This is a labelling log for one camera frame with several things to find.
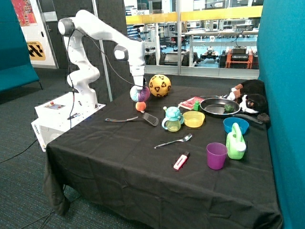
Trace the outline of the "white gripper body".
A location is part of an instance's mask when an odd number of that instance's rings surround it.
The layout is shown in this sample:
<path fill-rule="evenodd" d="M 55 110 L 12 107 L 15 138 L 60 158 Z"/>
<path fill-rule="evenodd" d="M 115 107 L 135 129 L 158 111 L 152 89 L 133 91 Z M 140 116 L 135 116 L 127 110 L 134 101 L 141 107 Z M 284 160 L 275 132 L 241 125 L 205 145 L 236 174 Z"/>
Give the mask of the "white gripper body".
<path fill-rule="evenodd" d="M 134 86 L 136 86 L 138 90 L 145 87 L 144 69 L 144 65 L 130 65 L 130 72 L 133 77 Z"/>

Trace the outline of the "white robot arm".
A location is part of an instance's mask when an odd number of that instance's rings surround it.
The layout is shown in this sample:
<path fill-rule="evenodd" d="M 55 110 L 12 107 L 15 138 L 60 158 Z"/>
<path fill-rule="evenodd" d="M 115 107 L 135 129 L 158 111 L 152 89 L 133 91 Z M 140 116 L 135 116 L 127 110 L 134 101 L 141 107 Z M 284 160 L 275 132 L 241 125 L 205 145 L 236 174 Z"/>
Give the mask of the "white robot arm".
<path fill-rule="evenodd" d="M 63 18 L 58 23 L 59 32 L 64 36 L 64 43 L 71 63 L 78 70 L 70 73 L 67 81 L 81 95 L 81 103 L 90 107 L 97 104 L 97 96 L 89 84 L 100 77 L 100 71 L 88 60 L 82 44 L 82 38 L 87 35 L 96 40 L 113 41 L 114 56 L 118 61 L 128 61 L 134 85 L 130 90 L 131 99 L 144 102 L 150 96 L 150 90 L 144 79 L 145 49 L 140 38 L 130 39 L 101 21 L 86 10 L 80 10 L 75 17 Z"/>

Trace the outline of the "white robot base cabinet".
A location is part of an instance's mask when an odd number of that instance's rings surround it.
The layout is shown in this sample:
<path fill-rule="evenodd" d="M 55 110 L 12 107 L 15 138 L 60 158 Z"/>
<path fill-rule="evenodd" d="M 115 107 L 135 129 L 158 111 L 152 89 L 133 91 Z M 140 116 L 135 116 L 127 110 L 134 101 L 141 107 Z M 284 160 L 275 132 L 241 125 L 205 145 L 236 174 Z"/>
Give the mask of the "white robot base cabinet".
<path fill-rule="evenodd" d="M 46 146 L 98 110 L 104 104 L 87 106 L 79 93 L 69 92 L 42 105 L 36 106 L 38 118 L 31 123 L 43 152 Z"/>

